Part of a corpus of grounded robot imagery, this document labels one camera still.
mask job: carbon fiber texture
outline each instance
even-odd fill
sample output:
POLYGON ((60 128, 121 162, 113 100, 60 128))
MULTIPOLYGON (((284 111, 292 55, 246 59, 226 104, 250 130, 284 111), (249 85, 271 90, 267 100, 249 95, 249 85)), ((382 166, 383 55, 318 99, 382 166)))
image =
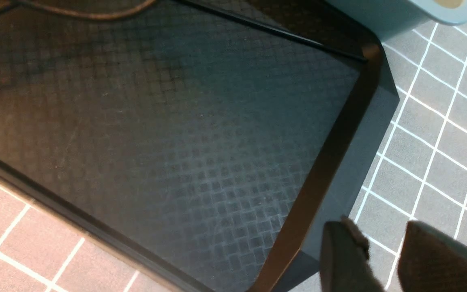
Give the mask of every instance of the carbon fiber texture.
POLYGON ((242 292, 357 77, 171 0, 116 24, 18 9, 0 17, 0 160, 211 289, 242 292))

